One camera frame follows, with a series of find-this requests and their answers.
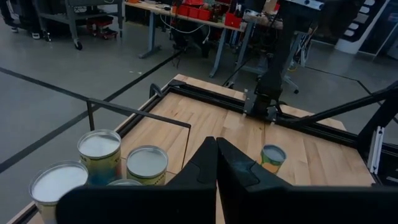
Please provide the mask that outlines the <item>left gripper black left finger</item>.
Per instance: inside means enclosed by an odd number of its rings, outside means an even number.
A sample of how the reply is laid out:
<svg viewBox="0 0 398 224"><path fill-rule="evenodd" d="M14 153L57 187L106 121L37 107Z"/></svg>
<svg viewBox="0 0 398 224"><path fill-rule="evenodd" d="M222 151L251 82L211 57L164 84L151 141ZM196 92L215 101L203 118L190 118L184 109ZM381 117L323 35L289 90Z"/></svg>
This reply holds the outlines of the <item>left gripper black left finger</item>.
<svg viewBox="0 0 398 224"><path fill-rule="evenodd" d="M215 223L217 142L207 137L165 185L83 186L56 206L57 223Z"/></svg>

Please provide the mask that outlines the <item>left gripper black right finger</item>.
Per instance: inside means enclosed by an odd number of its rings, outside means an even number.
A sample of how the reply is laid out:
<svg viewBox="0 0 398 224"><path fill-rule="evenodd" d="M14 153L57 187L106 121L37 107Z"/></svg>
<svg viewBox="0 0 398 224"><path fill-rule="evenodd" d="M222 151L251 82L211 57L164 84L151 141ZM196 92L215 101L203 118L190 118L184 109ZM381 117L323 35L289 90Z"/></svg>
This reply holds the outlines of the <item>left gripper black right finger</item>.
<svg viewBox="0 0 398 224"><path fill-rule="evenodd" d="M397 188L291 185L224 138L217 182L226 223L397 223Z"/></svg>

